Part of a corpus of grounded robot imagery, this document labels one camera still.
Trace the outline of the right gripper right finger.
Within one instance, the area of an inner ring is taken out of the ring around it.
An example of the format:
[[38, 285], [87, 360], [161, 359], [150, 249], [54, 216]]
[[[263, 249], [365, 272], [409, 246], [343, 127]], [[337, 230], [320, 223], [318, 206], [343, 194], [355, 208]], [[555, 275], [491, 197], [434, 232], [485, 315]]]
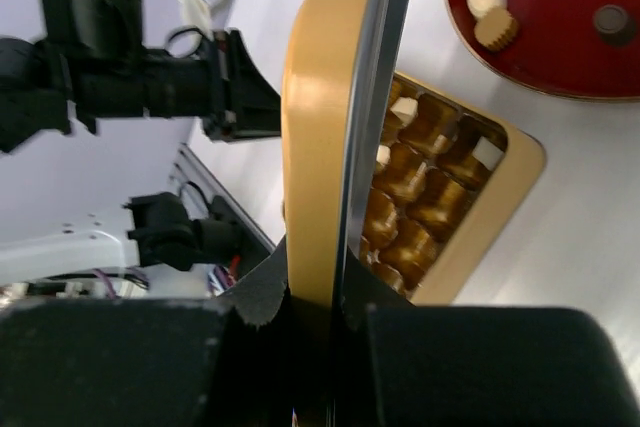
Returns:
[[639, 403], [588, 314], [410, 304], [352, 254], [336, 269], [338, 426], [635, 426]]

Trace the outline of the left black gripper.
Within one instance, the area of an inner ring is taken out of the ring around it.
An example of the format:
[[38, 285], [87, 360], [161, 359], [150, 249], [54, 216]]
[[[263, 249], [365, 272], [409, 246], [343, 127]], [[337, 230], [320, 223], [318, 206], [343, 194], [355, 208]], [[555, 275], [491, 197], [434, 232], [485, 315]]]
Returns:
[[201, 35], [189, 56], [148, 49], [133, 66], [86, 64], [72, 74], [72, 93], [77, 120], [93, 134], [101, 119], [199, 117], [234, 140], [281, 136], [281, 97], [237, 29]]

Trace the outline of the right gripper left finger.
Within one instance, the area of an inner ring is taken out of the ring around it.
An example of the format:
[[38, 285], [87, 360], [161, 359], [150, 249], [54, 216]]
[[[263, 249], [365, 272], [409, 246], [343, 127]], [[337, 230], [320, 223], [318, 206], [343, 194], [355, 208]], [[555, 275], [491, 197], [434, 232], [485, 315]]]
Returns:
[[215, 298], [1, 311], [5, 426], [288, 426], [286, 248]]

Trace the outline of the silver square tin lid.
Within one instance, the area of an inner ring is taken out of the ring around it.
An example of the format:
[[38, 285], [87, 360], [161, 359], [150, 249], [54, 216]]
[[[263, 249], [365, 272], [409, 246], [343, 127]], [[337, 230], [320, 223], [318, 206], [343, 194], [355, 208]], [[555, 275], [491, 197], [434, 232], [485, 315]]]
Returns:
[[281, 89], [288, 279], [337, 306], [360, 244], [409, 0], [304, 0]]

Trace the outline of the white square chocolate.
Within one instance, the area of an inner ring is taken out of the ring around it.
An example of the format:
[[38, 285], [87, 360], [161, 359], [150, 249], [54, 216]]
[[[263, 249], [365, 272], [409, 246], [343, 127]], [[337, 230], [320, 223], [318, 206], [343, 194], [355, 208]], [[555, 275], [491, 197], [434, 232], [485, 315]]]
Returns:
[[418, 101], [414, 98], [400, 97], [391, 106], [390, 111], [400, 119], [403, 126], [407, 126], [417, 115]]

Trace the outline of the white rectangular chocolate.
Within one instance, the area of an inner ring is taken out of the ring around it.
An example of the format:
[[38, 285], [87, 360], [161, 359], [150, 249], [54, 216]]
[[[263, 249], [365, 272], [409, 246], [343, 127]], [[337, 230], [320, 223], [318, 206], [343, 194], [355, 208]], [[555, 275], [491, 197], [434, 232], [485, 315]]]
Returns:
[[489, 171], [494, 171], [501, 161], [504, 151], [486, 137], [481, 137], [474, 147], [472, 157]]

